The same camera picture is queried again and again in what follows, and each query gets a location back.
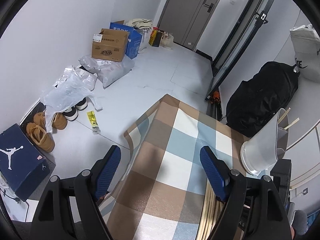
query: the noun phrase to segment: cardboard box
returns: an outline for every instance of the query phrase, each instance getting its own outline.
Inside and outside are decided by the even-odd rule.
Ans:
[[[129,32],[101,29],[101,33],[93,35],[91,57],[121,62],[127,48],[128,36]]]
[[[134,59],[138,55],[142,35],[138,33],[134,27],[123,25],[123,23],[124,21],[110,23],[110,29],[129,32],[129,41],[125,54],[130,59]]]
[[[50,173],[46,158],[14,124],[0,134],[0,170],[17,197],[26,201]]]

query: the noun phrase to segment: door frame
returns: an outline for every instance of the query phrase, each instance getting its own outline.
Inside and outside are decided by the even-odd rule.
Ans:
[[[226,68],[226,70],[224,71],[224,73],[222,74],[222,76],[218,79],[218,81],[216,82],[216,84],[214,85],[214,87],[212,87],[212,84],[214,82],[214,78],[213,77],[211,79],[209,88],[208,88],[208,92],[207,95],[205,97],[205,100],[207,101],[215,91],[218,90],[219,86],[222,84],[222,82],[225,80],[225,78],[228,76],[228,74],[230,73],[230,71],[233,69],[233,67],[236,65],[236,63],[238,62],[238,60],[240,59],[240,57],[242,56],[242,54],[244,53],[244,51],[247,49],[247,47],[249,46],[250,42],[252,41],[252,39],[254,38],[254,36],[256,35],[256,33],[258,32],[258,30],[260,29],[260,27],[267,23],[267,15],[268,12],[270,10],[270,7],[272,5],[274,0],[268,0],[265,8],[262,8],[262,11],[259,15],[259,18],[256,18],[256,22],[254,25],[254,28],[251,30],[249,36],[246,38],[244,44],[241,46],[240,50],[237,52],[237,54],[234,56],[234,58],[232,59],[232,61],[230,62],[230,64],[228,65],[228,67]]]
[[[215,77],[215,75],[218,73],[219,69],[215,69],[215,65],[217,64],[218,60],[221,58],[224,50],[227,48],[227,46],[229,45],[229,43],[231,42],[232,38],[234,37],[234,35],[236,34],[236,31],[238,30],[238,28],[240,27],[241,23],[244,20],[244,17],[246,16],[246,14],[248,13],[248,10],[250,8],[250,6],[252,5],[254,0],[248,0],[247,4],[245,5],[239,19],[237,20],[235,26],[233,27],[232,31],[230,32],[228,38],[226,39],[226,41],[224,42],[224,44],[222,45],[221,49],[219,50],[218,54],[216,55],[215,59],[211,62],[211,69],[212,69],[212,75],[213,77]],[[261,4],[262,0],[259,1],[258,5],[255,8],[255,12],[258,10],[260,4]],[[222,65],[225,63],[225,61],[228,59],[228,57],[230,56],[230,54],[232,53],[232,51],[234,50],[234,48],[236,47],[236,45],[238,44],[238,42],[240,41],[241,37],[243,36],[245,30],[247,29],[248,25],[250,24],[250,21],[246,24],[244,30],[242,31],[240,37],[237,39],[237,42],[234,44],[234,46],[232,47],[231,51],[228,53],[226,59],[224,60],[224,62],[222,63]]]
[[[163,9],[162,9],[162,12],[161,12],[161,15],[160,15],[160,18],[159,18],[159,21],[158,21],[157,27],[159,27],[159,26],[160,26],[160,23],[161,23],[162,18],[163,18],[163,16],[164,16],[164,12],[165,12],[165,10],[166,10],[166,8],[167,8],[168,4],[169,4],[169,1],[170,1],[170,0],[166,0],[166,2],[165,2],[165,4],[164,4],[164,7],[163,7]],[[198,36],[198,38],[197,38],[197,40],[196,40],[195,44],[193,45],[192,49],[187,48],[187,47],[185,47],[185,46],[183,46],[183,45],[181,45],[181,44],[179,44],[179,45],[181,45],[181,46],[183,46],[183,47],[185,47],[185,48],[187,48],[187,49],[190,49],[190,50],[192,50],[192,51],[195,51],[196,46],[197,46],[197,44],[198,44],[198,42],[199,42],[199,40],[200,40],[200,38],[201,38],[201,36],[202,36],[202,34],[203,34],[203,32],[204,32],[205,28],[207,27],[207,24],[208,24],[208,22],[210,21],[211,16],[212,16],[212,14],[214,13],[214,11],[215,11],[215,9],[216,9],[216,7],[217,7],[217,5],[218,5],[218,3],[219,3],[219,2],[220,2],[220,0],[217,0],[217,2],[215,3],[215,5],[213,6],[213,8],[212,8],[212,10],[211,10],[211,12],[210,12],[210,14],[209,14],[209,16],[208,16],[208,19],[207,19],[207,21],[205,22],[205,24],[204,24],[203,28],[201,29],[201,32],[200,32],[200,34],[199,34],[199,36]],[[189,31],[190,31],[190,29],[191,29],[191,27],[192,27],[192,25],[193,25],[193,23],[194,23],[194,21],[195,21],[195,19],[196,19],[196,16],[198,15],[198,13],[199,13],[199,11],[200,11],[200,9],[201,9],[202,5],[203,5],[203,0],[201,0],[201,1],[200,1],[200,3],[199,3],[199,5],[198,5],[198,7],[197,7],[197,9],[196,9],[196,11],[195,11],[195,13],[194,13],[194,15],[193,15],[192,19],[191,19],[191,22],[189,23],[189,26],[188,26],[188,28],[187,28],[187,31],[186,31],[186,32],[189,32]]]

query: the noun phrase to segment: jumpman logo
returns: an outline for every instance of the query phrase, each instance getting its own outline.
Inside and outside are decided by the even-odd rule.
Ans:
[[[7,151],[4,151],[3,149],[0,149],[1,152],[7,154],[8,156],[8,160],[9,160],[9,167],[8,169],[9,170],[12,170],[11,169],[11,155],[14,154],[16,151],[20,150],[20,149],[23,149],[23,146],[21,146],[20,148],[16,149],[15,147],[13,147],[12,149],[7,149],[7,151],[10,151],[10,152],[7,152]]]

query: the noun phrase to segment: plaid blanket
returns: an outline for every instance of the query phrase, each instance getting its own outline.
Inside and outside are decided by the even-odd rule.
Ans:
[[[199,157],[203,146],[229,168],[251,176],[239,161],[248,138],[169,95],[148,109],[124,137],[130,147],[128,168],[99,206],[116,240],[199,238],[207,188]],[[213,206],[219,208],[210,212],[216,217],[221,206]]]

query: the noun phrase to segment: black shoe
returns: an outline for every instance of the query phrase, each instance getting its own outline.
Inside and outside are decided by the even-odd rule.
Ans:
[[[83,100],[81,100],[78,104],[75,105],[75,107],[81,111],[86,109],[86,107],[88,106],[87,100],[84,98]]]
[[[73,121],[78,117],[78,111],[77,109],[73,106],[68,108],[66,111],[64,111],[62,113],[64,115],[64,117],[69,120],[69,121]]]

